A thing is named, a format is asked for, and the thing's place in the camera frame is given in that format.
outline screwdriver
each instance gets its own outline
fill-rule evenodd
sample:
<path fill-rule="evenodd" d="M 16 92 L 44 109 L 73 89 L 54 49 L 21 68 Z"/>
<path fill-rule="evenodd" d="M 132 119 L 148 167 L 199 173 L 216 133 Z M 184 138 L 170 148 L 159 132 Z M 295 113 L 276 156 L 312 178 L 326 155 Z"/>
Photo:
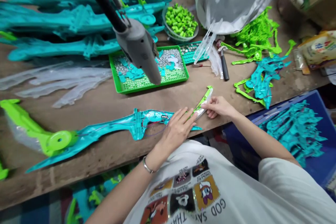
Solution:
<path fill-rule="evenodd" d="M 192 67 L 211 67 L 211 65 L 203 65 L 203 64 L 193 64 Z"/>

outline cardboard box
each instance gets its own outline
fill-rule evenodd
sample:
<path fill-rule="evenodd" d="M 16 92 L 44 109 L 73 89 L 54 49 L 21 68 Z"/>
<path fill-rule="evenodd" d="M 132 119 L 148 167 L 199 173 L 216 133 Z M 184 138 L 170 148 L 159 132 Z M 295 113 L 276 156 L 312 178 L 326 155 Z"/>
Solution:
<path fill-rule="evenodd" d="M 336 29 L 336 0 L 304 0 L 306 15 L 323 30 Z"/>

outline cartoon duck print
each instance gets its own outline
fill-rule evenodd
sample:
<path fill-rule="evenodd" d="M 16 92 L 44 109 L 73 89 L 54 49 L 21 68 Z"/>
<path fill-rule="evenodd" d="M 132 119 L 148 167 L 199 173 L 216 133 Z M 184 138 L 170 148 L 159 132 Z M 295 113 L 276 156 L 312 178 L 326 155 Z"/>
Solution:
<path fill-rule="evenodd" d="M 183 172 L 178 175 L 176 178 L 177 183 L 179 184 L 181 181 L 184 181 L 189 176 L 189 172 Z"/>
<path fill-rule="evenodd" d="M 163 211 L 165 209 L 166 203 L 163 203 L 163 201 L 161 201 L 161 203 L 155 202 L 155 204 L 153 205 L 153 207 L 147 207 L 147 209 L 149 209 L 150 213 L 148 216 L 148 219 L 146 221 L 146 224 L 151 224 L 152 220 L 154 218 L 154 216 L 156 215 L 157 212 L 159 212 L 161 215 L 163 215 Z"/>
<path fill-rule="evenodd" d="M 212 195 L 211 184 L 208 181 L 201 182 L 199 185 L 199 190 L 202 193 L 203 202 L 205 205 L 208 204 L 208 199 L 212 200 L 214 197 Z"/>

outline green plastic tray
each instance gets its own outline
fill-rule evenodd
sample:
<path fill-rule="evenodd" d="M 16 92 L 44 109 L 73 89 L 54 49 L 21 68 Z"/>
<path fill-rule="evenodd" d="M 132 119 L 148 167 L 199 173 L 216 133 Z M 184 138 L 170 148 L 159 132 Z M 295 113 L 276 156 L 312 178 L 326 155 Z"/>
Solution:
<path fill-rule="evenodd" d="M 189 73 L 185 66 L 180 47 L 177 45 L 173 45 L 173 46 L 157 48 L 158 51 L 169 50 L 169 49 L 179 50 L 182 63 L 183 63 L 183 69 L 181 70 L 175 69 L 173 71 L 166 70 L 166 76 L 162 76 L 160 85 L 154 85 L 151 82 L 149 82 L 147 76 L 144 76 L 141 79 L 135 79 L 134 81 L 129 78 L 126 78 L 126 82 L 121 82 L 119 79 L 116 67 L 114 66 L 113 57 L 120 56 L 124 53 L 122 51 L 118 51 L 118 52 L 110 54 L 109 55 L 110 65 L 111 65 L 114 85 L 116 86 L 115 90 L 117 91 L 117 93 L 122 93 L 122 94 L 134 93 L 134 92 L 139 92 L 142 90 L 152 89 L 152 88 L 161 87 L 161 86 L 188 80 Z"/>

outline woman's right hand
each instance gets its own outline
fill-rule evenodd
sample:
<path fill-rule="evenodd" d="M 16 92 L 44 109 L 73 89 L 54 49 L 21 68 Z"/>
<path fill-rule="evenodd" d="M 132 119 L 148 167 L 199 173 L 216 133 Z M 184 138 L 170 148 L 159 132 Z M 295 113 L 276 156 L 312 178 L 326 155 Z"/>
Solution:
<path fill-rule="evenodd" d="M 223 96 L 212 96 L 207 104 L 201 105 L 207 110 L 208 117 L 214 119 L 217 115 L 232 117 L 239 113 Z"/>

